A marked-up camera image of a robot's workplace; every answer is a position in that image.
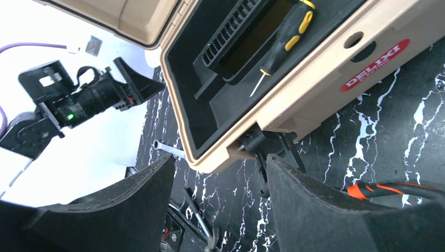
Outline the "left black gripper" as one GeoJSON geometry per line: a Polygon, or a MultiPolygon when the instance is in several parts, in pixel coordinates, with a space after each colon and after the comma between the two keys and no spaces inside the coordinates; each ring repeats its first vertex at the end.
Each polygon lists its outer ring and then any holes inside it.
{"type": "Polygon", "coordinates": [[[37,106],[37,111],[61,129],[74,128],[114,107],[125,110],[143,104],[165,89],[165,85],[132,69],[122,57],[113,60],[125,83],[113,78],[110,69],[79,68],[80,77],[92,70],[89,83],[75,84],[61,61],[54,60],[18,75],[19,83],[37,106]]]}

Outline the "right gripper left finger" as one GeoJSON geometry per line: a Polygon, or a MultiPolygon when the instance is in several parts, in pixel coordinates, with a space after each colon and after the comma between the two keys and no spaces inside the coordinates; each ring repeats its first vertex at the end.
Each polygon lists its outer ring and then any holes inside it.
{"type": "Polygon", "coordinates": [[[168,154],[69,204],[1,202],[1,251],[159,251],[174,180],[168,154]]]}

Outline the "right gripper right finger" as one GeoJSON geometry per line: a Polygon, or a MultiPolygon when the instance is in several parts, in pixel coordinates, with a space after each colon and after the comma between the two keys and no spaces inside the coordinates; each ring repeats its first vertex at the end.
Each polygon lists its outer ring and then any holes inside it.
{"type": "Polygon", "coordinates": [[[357,199],[267,157],[281,251],[444,251],[444,201],[393,208],[357,199]]]}

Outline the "black yellow screwdriver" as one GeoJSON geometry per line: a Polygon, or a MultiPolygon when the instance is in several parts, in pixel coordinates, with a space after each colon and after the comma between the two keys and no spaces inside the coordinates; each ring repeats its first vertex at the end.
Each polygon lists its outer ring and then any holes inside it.
{"type": "Polygon", "coordinates": [[[298,1],[291,7],[278,27],[276,39],[269,50],[266,61],[260,67],[262,76],[252,90],[251,97],[257,91],[264,77],[272,76],[282,65],[291,49],[301,40],[312,21],[315,10],[315,4],[311,1],[298,1]]]}

